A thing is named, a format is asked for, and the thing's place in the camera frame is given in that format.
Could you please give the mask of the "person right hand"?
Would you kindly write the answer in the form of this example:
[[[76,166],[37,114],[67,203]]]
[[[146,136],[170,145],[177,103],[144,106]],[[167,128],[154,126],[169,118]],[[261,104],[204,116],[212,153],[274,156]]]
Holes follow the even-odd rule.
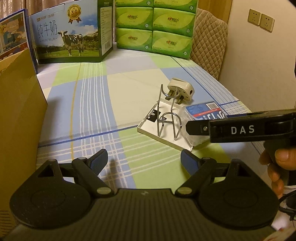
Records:
[[[260,155],[259,162],[267,165],[267,173],[271,180],[271,188],[281,198],[284,191],[284,181],[281,178],[283,170],[295,170],[295,148],[278,149],[275,152],[275,162],[272,161],[267,150]]]

